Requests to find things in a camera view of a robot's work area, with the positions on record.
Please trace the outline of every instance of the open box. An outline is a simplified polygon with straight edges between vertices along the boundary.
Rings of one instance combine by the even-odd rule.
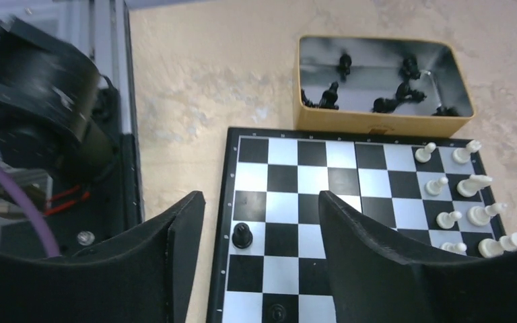
[[[447,44],[304,36],[298,48],[294,93],[297,130],[450,137],[476,114],[454,52]],[[345,53],[351,58],[351,67],[344,80],[344,70],[338,65]],[[404,77],[401,70],[404,60],[411,57],[417,63],[419,79]],[[372,112],[376,99],[395,99],[404,80],[426,98],[418,103],[400,103],[392,113]],[[332,82],[339,86],[335,102],[339,109],[316,107]],[[440,107],[452,108],[459,116],[433,116]]]

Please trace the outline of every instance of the box of black chess pieces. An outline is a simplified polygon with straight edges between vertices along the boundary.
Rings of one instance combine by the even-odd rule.
[[[297,130],[448,138],[476,115],[439,42],[303,36],[296,75]]]

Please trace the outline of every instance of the marbled surface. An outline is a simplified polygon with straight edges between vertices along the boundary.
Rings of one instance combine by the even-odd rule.
[[[291,129],[304,34],[450,43],[479,113],[478,139],[517,231],[517,0],[229,0],[131,13],[146,217],[192,190],[207,201],[188,322],[204,322],[228,126]]]

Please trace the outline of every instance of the white chess piece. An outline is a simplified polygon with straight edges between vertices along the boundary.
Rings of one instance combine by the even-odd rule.
[[[509,236],[502,236],[498,241],[484,239],[479,243],[479,252],[485,258],[501,256],[505,251],[517,250],[517,232]]]
[[[469,218],[469,222],[477,227],[482,227],[489,224],[495,215],[503,213],[507,207],[508,205],[506,203],[494,203],[487,207],[471,207],[467,211],[467,217]]]
[[[437,196],[441,194],[441,190],[443,189],[443,186],[447,185],[449,183],[449,179],[445,176],[439,178],[438,180],[430,180],[425,184],[425,191],[429,195]]]
[[[465,148],[457,148],[453,151],[453,160],[458,164],[464,164],[471,160],[471,154],[476,153],[481,150],[481,142],[478,140],[473,140],[467,143]]]
[[[454,223],[462,217],[462,213],[459,211],[453,211],[451,213],[441,212],[437,215],[437,224],[443,229],[450,229],[454,227]]]
[[[419,148],[415,152],[415,160],[420,163],[426,163],[431,159],[431,153],[437,149],[437,145],[435,143],[428,143],[425,147]]]
[[[454,252],[456,254],[462,254],[463,252],[467,251],[467,245],[463,244],[462,242],[456,244],[445,242],[441,245],[441,249],[449,252]]]
[[[464,197],[474,196],[482,188],[492,184],[492,177],[486,175],[470,175],[466,180],[461,180],[456,190]]]

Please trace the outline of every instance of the white square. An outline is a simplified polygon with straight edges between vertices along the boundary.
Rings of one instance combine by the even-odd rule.
[[[453,151],[455,147],[439,147],[439,155],[441,156],[441,162],[443,163],[443,169],[447,174],[474,174],[475,169],[473,163],[468,161],[465,164],[456,163],[453,160]]]
[[[247,256],[264,256],[265,255],[265,232],[266,232],[266,223],[264,222],[253,222],[253,221],[245,221],[252,232],[252,243],[249,247],[245,249],[239,249],[233,245],[231,238],[233,236],[233,231],[235,229],[235,225],[242,221],[231,221],[231,233],[229,235],[229,254],[243,254]]]
[[[349,204],[349,206],[356,209],[358,212],[363,213],[361,210],[361,199],[359,196],[353,196],[353,195],[338,195],[340,199],[342,199],[344,202]]]
[[[348,141],[327,141],[326,162],[328,167],[356,168],[355,146]]]
[[[429,229],[423,200],[393,198],[392,202],[398,229]]]
[[[266,256],[263,293],[298,294],[298,258]]]
[[[269,164],[298,165],[296,139],[269,138]]]
[[[266,221],[298,223],[298,193],[267,192]]]
[[[429,238],[431,239],[431,245],[435,248],[441,248],[441,245],[445,242],[450,242],[452,244],[462,242],[462,236],[459,231],[429,230]],[[476,248],[476,246],[467,246],[467,248]]]
[[[326,259],[319,225],[298,225],[298,256],[300,258]]]
[[[387,170],[358,169],[359,193],[365,197],[391,197]]]
[[[419,183],[419,190],[421,191],[421,198],[423,200],[433,200],[433,201],[452,201],[453,198],[451,196],[450,185],[455,185],[455,183],[449,182],[449,184],[445,185],[443,189],[441,189],[441,194],[434,196],[427,193],[425,190],[425,185],[430,180],[438,180],[439,178],[445,176],[445,173],[431,173],[431,172],[417,172],[417,181]]]
[[[266,192],[269,178],[269,165],[256,163],[237,163],[235,190]]]
[[[328,189],[328,168],[318,166],[298,166],[298,192],[300,194],[320,194]]]
[[[336,307],[332,296],[299,295],[298,322],[336,323]]]
[[[415,172],[415,156],[410,145],[387,143],[384,146],[385,162],[388,170]]]
[[[263,294],[226,291],[223,301],[223,322],[263,322]]]
[[[467,216],[467,212],[471,209],[471,207],[485,207],[486,205],[482,202],[468,202],[468,201],[453,201],[453,207],[455,211],[459,211],[462,213],[462,217],[457,221],[458,229],[461,232],[484,232],[487,234],[493,234],[492,225],[489,223],[487,225],[483,225],[482,227],[477,227],[469,221],[469,217]]]

